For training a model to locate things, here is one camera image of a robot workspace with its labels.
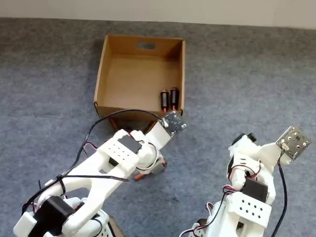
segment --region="bracket with holes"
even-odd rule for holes
[[[99,150],[121,164],[126,171],[134,169],[139,161],[138,156],[134,152],[114,138],[109,139]]]
[[[241,192],[235,192],[227,197],[227,209],[229,212],[235,213],[264,228],[268,225],[271,213],[270,205]]]

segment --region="white wall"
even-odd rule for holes
[[[0,0],[0,17],[171,21],[316,29],[316,0]]]

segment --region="black cable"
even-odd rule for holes
[[[225,198],[225,196],[226,196],[227,193],[228,193],[228,192],[225,192],[225,193],[223,194],[221,203],[220,203],[219,208],[217,209],[217,212],[215,213],[215,216],[213,217],[213,219],[212,219],[209,223],[207,223],[207,224],[205,224],[205,225],[197,226],[197,227],[194,228],[194,230],[193,230],[193,235],[194,235],[194,236],[199,237],[199,236],[197,236],[197,235],[195,234],[195,231],[204,229],[204,228],[208,227],[209,225],[211,225],[211,224],[215,221],[215,219],[216,219],[216,217],[217,217],[217,215],[218,215],[218,213],[219,213],[219,211],[220,211],[220,209],[221,209],[221,207],[222,207],[224,198]]]
[[[285,217],[285,213],[287,210],[287,188],[286,188],[286,182],[285,182],[285,177],[284,177],[284,173],[283,173],[283,169],[282,166],[280,164],[280,159],[282,157],[282,155],[284,154],[285,150],[282,149],[281,154],[279,159],[277,160],[277,165],[278,165],[278,170],[280,172],[280,176],[282,179],[282,185],[283,185],[283,192],[284,192],[284,206],[283,206],[283,211],[282,214],[280,216],[280,219],[278,220],[275,229],[273,230],[273,233],[271,235],[271,237],[275,237],[277,235],[278,229],[280,228],[280,225],[282,224],[282,221]]]
[[[101,233],[101,231],[103,230],[103,225],[102,225],[102,223],[101,223],[101,221],[100,220],[98,220],[98,219],[92,219],[92,220],[94,220],[94,221],[97,221],[97,222],[99,222],[100,223],[100,227],[101,227],[101,229],[99,230],[99,232],[94,236],[94,237],[97,237],[100,233]]]
[[[87,154],[87,152],[85,151],[85,149],[83,149],[83,152],[85,153],[86,157],[88,158],[88,154]]]
[[[116,112],[114,112],[114,113],[112,113],[112,114],[109,114],[109,115],[107,115],[107,116],[105,116],[105,117],[103,117],[103,118],[97,120],[97,121],[90,127],[88,133],[86,134],[86,136],[85,136],[85,138],[84,138],[84,141],[83,141],[82,145],[80,146],[80,149],[79,149],[79,151],[78,151],[78,153],[77,153],[77,156],[76,156],[75,161],[73,162],[73,164],[72,164],[64,173],[62,173],[62,174],[60,175],[60,177],[62,177],[62,176],[64,176],[64,175],[67,175],[70,171],[73,170],[73,168],[75,168],[75,166],[76,166],[77,163],[79,162],[80,155],[81,155],[81,153],[82,153],[82,151],[83,151],[83,147],[84,147],[85,143],[86,143],[86,142],[88,141],[88,139],[89,139],[89,136],[90,136],[91,131],[94,129],[94,127],[95,127],[98,123],[100,123],[100,122],[102,122],[102,121],[104,121],[104,120],[106,120],[106,119],[108,119],[108,118],[110,118],[110,117],[113,117],[113,116],[115,116],[115,115],[117,115],[117,114],[122,114],[122,113],[126,113],[126,112],[141,112],[141,113],[147,113],[147,114],[150,114],[150,115],[156,117],[158,120],[160,120],[160,121],[163,122],[163,120],[162,120],[161,118],[159,118],[159,116],[156,115],[155,113],[150,112],[150,111],[146,111],[146,110],[138,110],[138,109],[127,109],[127,110],[116,111]],[[26,203],[23,204],[21,215],[23,215],[23,213],[27,210],[27,208],[31,205],[31,203],[32,203],[39,195],[41,195],[45,190],[49,189],[51,186],[53,186],[53,185],[56,184],[56,183],[58,183],[58,180],[57,180],[57,179],[54,179],[52,182],[50,182],[48,185],[46,185],[45,187],[43,187],[41,190],[37,191]]]

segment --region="wire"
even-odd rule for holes
[[[253,174],[253,175],[250,175],[249,178],[250,178],[250,179],[257,178],[257,176],[259,175],[260,171],[261,171],[261,161],[259,161],[259,169],[258,169],[258,172],[255,173],[255,174]]]
[[[86,142],[85,145],[83,146],[83,148],[85,149],[85,147],[86,147],[87,145],[90,145],[94,150],[97,150],[97,149],[98,149],[98,147],[95,146],[92,142]]]
[[[85,151],[85,149],[83,149],[83,152],[85,153],[85,155],[87,156],[87,158],[89,157],[87,152]]]
[[[223,194],[223,197],[222,197],[221,203],[220,203],[220,205],[219,205],[219,207],[218,207],[218,209],[217,209],[217,212],[216,212],[216,214],[214,215],[213,219],[212,219],[209,223],[207,223],[207,224],[205,224],[205,225],[197,226],[197,227],[195,227],[195,228],[187,229],[187,230],[185,230],[185,231],[182,231],[181,234],[179,235],[179,237],[182,237],[184,234],[187,234],[187,233],[190,233],[190,232],[193,232],[193,235],[196,236],[196,237],[198,237],[198,236],[195,234],[195,231],[198,231],[198,230],[201,230],[201,229],[203,229],[203,228],[206,228],[206,227],[208,227],[209,225],[211,225],[211,224],[214,222],[216,216],[217,216],[218,213],[219,213],[219,210],[220,210],[221,207],[222,207],[222,204],[223,204],[223,201],[224,201],[224,197],[227,195],[227,193],[228,193],[228,192],[225,192],[225,193]]]
[[[211,225],[211,224],[214,222],[214,220],[216,219],[216,217],[217,217],[217,215],[218,215],[218,213],[219,213],[219,210],[220,210],[221,207],[222,207],[224,198],[225,198],[225,196],[227,195],[227,193],[228,193],[228,192],[225,192],[225,193],[223,194],[221,203],[219,204],[219,207],[218,207],[217,212],[215,213],[213,219],[212,219],[209,223],[206,223],[205,225],[197,226],[197,227],[194,228],[194,230],[193,230],[193,235],[194,235],[194,236],[199,237],[199,236],[197,236],[197,235],[195,234],[195,231],[199,231],[199,230],[201,230],[201,229],[204,229],[204,228],[208,227],[209,225]]]
[[[229,181],[231,180],[232,171],[233,171],[233,169],[236,168],[236,167],[245,167],[245,168],[251,170],[251,172],[253,173],[252,175],[255,175],[255,174],[256,174],[256,172],[255,172],[252,168],[248,167],[247,165],[244,165],[244,164],[237,164],[237,165],[234,165],[234,166],[231,168],[231,170],[229,171],[229,173],[228,173],[228,180],[229,180]]]
[[[97,221],[97,222],[100,223],[100,227],[101,228],[100,228],[99,232],[94,236],[94,237],[97,237],[101,233],[101,231],[103,230],[103,225],[102,225],[102,222],[100,220],[98,220],[98,219],[92,219],[92,220]]]
[[[285,182],[285,177],[284,177],[284,173],[283,173],[283,169],[282,169],[282,166],[280,164],[280,159],[282,157],[282,155],[284,154],[285,150],[282,149],[281,151],[281,154],[280,154],[280,157],[279,159],[277,160],[277,165],[278,165],[278,170],[280,172],[280,176],[281,176],[281,179],[282,179],[282,185],[283,185],[283,192],[284,192],[284,206],[283,206],[283,211],[282,211],[282,214],[280,216],[280,219],[278,220],[277,224],[276,224],[276,227],[275,229],[273,230],[273,233],[271,235],[271,237],[275,237],[277,235],[277,232],[278,232],[278,229],[280,228],[280,225],[282,224],[282,221],[285,217],[285,213],[286,213],[286,210],[287,210],[287,188],[286,188],[286,182]]]
[[[154,160],[154,162],[153,162],[149,167],[147,167],[147,168],[144,168],[144,169],[143,169],[143,168],[136,167],[137,169],[142,170],[142,171],[151,169],[151,168],[156,164],[156,162],[157,162],[157,160],[158,160],[158,158],[159,158],[158,152],[157,152],[157,147],[156,147],[153,143],[151,143],[151,142],[148,142],[148,144],[152,145],[152,146],[155,148],[155,152],[156,152],[155,160]]]
[[[90,133],[92,132],[92,130],[94,129],[94,127],[99,124],[100,122],[110,118],[110,117],[113,117],[115,115],[118,115],[118,114],[122,114],[122,113],[126,113],[126,112],[142,112],[142,113],[147,113],[147,114],[150,114],[154,117],[156,117],[158,120],[162,121],[162,126],[164,126],[164,121],[159,118],[158,115],[156,115],[155,113],[153,112],[150,112],[150,111],[146,111],[146,110],[138,110],[138,109],[126,109],[126,110],[120,110],[120,111],[116,111],[114,113],[111,113],[99,120],[97,120],[89,129],[88,133],[86,134],[84,140],[83,140],[83,143],[82,145],[80,146],[79,148],[79,151],[77,153],[77,156],[76,156],[76,159],[75,161],[73,162],[73,164],[64,172],[62,173],[59,177],[60,178],[63,178],[64,175],[67,175],[70,171],[73,170],[73,168],[75,168],[75,166],[77,165],[77,163],[79,162],[79,159],[80,159],[80,155],[83,151],[83,147],[84,145],[86,144],[86,142],[88,141],[89,139],[89,136],[90,136]],[[50,187],[52,187],[53,185],[55,185],[56,183],[58,183],[58,179],[55,178],[52,182],[50,182],[48,185],[44,186],[41,190],[37,191],[26,203],[23,204],[22,206],[22,213],[21,215],[23,215],[23,213],[28,209],[28,207],[31,205],[32,201],[34,201],[39,195],[41,195],[45,190],[49,189]]]

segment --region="copper-colored battery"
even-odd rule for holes
[[[176,87],[173,87],[170,91],[170,104],[172,110],[178,110],[179,107],[179,89]]]
[[[169,109],[169,92],[167,90],[161,91],[160,104],[162,111],[167,112]]]

